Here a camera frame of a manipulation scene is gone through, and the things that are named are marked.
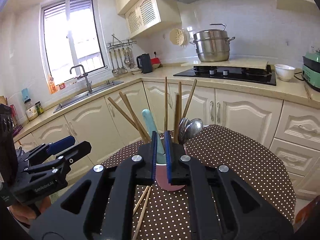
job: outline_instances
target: polka dot tablecloth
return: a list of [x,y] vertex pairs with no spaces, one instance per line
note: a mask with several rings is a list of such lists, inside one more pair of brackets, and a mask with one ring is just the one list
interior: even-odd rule
[[[105,167],[119,165],[135,155],[142,141],[130,144],[108,158]],[[294,218],[295,194],[282,161],[258,142],[219,125],[204,127],[201,133],[186,143],[187,154],[204,165],[232,168],[242,179],[271,203],[290,222]],[[135,203],[145,186],[136,187]],[[185,188],[169,192],[157,183],[151,187],[139,240],[191,239],[188,194]],[[133,216],[132,235],[138,224],[144,200]]]

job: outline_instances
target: sink basin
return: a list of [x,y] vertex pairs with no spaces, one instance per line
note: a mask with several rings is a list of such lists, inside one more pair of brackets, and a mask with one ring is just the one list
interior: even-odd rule
[[80,101],[80,100],[82,100],[84,98],[87,98],[87,97],[89,97],[89,96],[91,96],[93,94],[96,94],[96,93],[98,93],[100,91],[103,91],[103,90],[106,90],[108,88],[114,87],[114,86],[119,85],[121,83],[123,83],[123,81],[108,81],[106,84],[103,84],[101,86],[93,88],[91,93],[86,91],[84,93],[76,95],[76,96],[74,96],[74,97],[72,97],[72,98],[60,103],[53,112],[55,113],[55,112],[65,108],[67,106],[72,105],[75,102],[78,102],[78,101]]

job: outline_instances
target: gas stove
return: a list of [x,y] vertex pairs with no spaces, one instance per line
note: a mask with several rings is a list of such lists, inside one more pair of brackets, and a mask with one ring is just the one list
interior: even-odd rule
[[276,86],[276,73],[270,65],[267,65],[266,69],[194,66],[194,68],[177,73],[174,76],[229,79]]

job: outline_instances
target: metal bolt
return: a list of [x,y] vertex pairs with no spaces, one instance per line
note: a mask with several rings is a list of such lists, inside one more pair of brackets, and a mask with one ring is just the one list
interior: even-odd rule
[[219,171],[221,171],[221,172],[227,172],[228,170],[229,170],[229,167],[226,165],[219,166]]
[[188,162],[191,160],[191,157],[189,155],[182,155],[180,157],[180,160],[182,160],[183,162]]
[[134,162],[139,162],[142,160],[142,156],[140,156],[140,155],[132,156],[131,160],[133,160]]
[[101,165],[101,164],[98,164],[96,166],[93,167],[93,170],[95,172],[100,172],[100,171],[103,171],[104,167]]

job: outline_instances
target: lid handle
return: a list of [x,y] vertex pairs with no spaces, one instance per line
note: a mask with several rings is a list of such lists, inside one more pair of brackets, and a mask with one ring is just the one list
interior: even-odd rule
[[227,27],[227,25],[225,25],[223,23],[211,23],[210,25],[222,25],[222,26],[224,26],[223,30],[225,30]]

